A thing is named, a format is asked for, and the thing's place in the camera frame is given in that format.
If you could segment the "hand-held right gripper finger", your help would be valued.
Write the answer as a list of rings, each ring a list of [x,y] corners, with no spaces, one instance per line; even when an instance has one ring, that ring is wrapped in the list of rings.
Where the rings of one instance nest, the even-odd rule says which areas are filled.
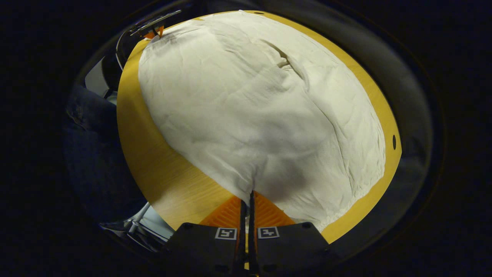
[[[249,219],[249,265],[257,276],[324,276],[339,256],[311,222],[295,223],[253,191]]]
[[[165,275],[242,275],[246,205],[232,196],[197,224],[179,226],[161,248]]]

